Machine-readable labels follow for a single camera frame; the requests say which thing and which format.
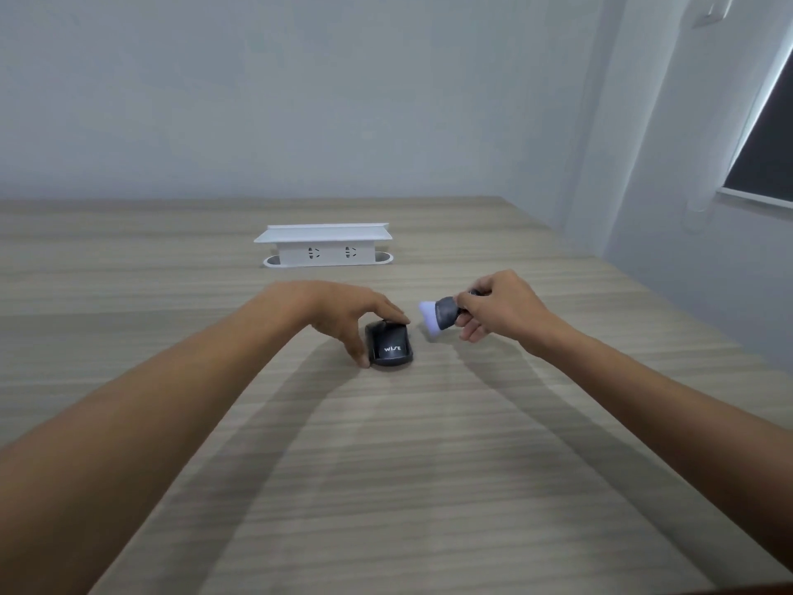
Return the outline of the white power strip box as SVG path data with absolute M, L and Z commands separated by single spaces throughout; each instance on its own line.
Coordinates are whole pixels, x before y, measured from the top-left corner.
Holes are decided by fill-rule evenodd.
M 269 225 L 254 243 L 276 249 L 264 267 L 292 269 L 389 265 L 393 254 L 376 245 L 391 240 L 387 222 L 335 223 Z

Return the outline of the grey cleaning brush white bristles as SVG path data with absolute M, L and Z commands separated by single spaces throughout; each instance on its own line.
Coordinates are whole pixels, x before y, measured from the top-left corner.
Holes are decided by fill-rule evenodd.
M 447 330 L 457 325 L 458 317 L 468 313 L 458 307 L 455 296 L 445 297 L 436 301 L 422 301 L 420 312 L 426 326 L 427 339 L 434 340 Z

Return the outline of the black computer mouse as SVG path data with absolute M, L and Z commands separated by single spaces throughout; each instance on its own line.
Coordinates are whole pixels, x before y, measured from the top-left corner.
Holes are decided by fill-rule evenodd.
M 378 367 L 401 367 L 413 360 L 406 324 L 381 319 L 365 326 L 369 362 Z

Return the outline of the person's left forearm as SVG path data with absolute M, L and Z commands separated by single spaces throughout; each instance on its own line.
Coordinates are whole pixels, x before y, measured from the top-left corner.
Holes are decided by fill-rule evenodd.
M 1 449 L 0 594 L 89 590 L 317 307 L 268 288 Z

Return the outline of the dark window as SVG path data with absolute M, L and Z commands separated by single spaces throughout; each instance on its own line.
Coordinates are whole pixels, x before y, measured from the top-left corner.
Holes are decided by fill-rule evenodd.
M 761 101 L 719 192 L 793 211 L 793 46 Z

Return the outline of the person's right forearm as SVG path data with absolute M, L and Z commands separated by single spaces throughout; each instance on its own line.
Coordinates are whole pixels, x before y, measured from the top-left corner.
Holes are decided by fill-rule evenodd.
M 554 320 L 518 341 L 580 386 L 793 572 L 793 431 L 666 378 Z

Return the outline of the person's left hand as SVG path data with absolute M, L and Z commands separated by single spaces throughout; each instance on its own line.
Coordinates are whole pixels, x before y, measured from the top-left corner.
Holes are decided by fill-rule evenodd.
M 301 280 L 280 282 L 273 290 L 296 313 L 300 325 L 311 326 L 343 346 L 344 328 L 359 326 L 359 320 L 367 313 L 400 324 L 410 323 L 407 315 L 384 294 L 364 286 Z

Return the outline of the person's right hand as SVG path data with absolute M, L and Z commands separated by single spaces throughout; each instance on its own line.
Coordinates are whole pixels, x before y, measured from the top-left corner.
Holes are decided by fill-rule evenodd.
M 529 354 L 544 355 L 564 330 L 564 322 L 514 270 L 484 276 L 474 285 L 494 285 L 492 294 L 479 300 L 489 304 L 489 321 L 496 335 L 516 341 Z

